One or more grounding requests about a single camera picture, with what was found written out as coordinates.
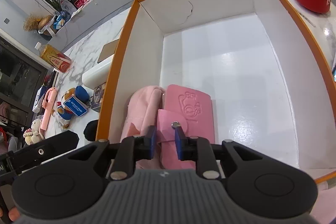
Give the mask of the person left hand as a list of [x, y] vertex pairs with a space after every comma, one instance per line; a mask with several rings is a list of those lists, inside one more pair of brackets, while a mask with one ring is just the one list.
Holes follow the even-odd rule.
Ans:
[[[0, 217], [3, 218], [4, 215], [5, 212], [2, 210], [2, 208], [0, 208]], [[7, 213], [8, 219], [12, 222], [15, 222], [20, 216], [21, 214], [16, 207], [12, 207]]]

